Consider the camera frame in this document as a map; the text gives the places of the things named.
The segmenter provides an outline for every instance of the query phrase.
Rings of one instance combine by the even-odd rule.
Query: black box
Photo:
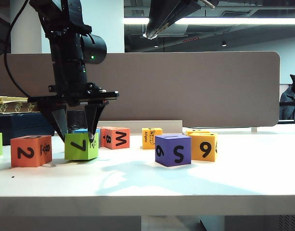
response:
[[[3,145],[12,138],[29,135],[54,135],[54,129],[42,113],[0,114],[0,132]]]

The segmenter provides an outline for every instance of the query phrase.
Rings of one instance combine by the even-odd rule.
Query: blue block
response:
[[[76,134],[76,133],[88,133],[88,130],[87,130],[87,128],[81,128],[81,129],[74,130],[74,134]],[[100,147],[101,135],[100,135],[99,128],[96,129],[96,133],[98,133],[98,144]]]
[[[155,160],[167,167],[191,164],[191,137],[179,134],[155,136]]]

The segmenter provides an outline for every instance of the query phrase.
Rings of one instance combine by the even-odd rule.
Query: black cable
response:
[[[6,71],[9,75],[9,78],[11,78],[12,82],[14,83],[14,85],[26,96],[26,97],[30,97],[18,84],[17,82],[14,80],[10,70],[9,70],[9,67],[8,67],[8,64],[7,64],[7,45],[8,45],[8,41],[10,39],[10,36],[11,36],[11,31],[13,29],[13,26],[14,24],[16,23],[16,21],[18,20],[19,16],[21,15],[22,11],[25,9],[27,3],[28,3],[29,0],[25,0],[25,2],[23,3],[21,9],[19,10],[18,14],[16,15],[16,17],[13,19],[12,23],[11,23],[11,26],[8,30],[8,33],[7,33],[7,36],[6,36],[6,45],[5,45],[5,50],[4,50],[4,64],[5,64],[5,68],[6,68]]]

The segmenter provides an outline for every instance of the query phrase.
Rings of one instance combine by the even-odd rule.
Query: gray divider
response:
[[[22,96],[0,58],[0,94]],[[50,54],[10,54],[10,69],[32,96],[50,95]],[[280,58],[269,51],[110,53],[87,65],[89,81],[120,97],[101,120],[183,120],[184,126],[260,127],[279,119]]]

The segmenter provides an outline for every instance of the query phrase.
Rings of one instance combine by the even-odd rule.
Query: red block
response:
[[[129,138],[130,129],[128,128],[106,128],[104,146],[110,149],[129,148]]]
[[[107,128],[115,128],[115,127],[97,127],[100,129],[100,136],[101,136],[101,139],[100,139],[100,147],[104,147],[105,146],[105,142],[106,142],[106,129]]]
[[[11,139],[12,167],[39,167],[52,161],[51,136]]]

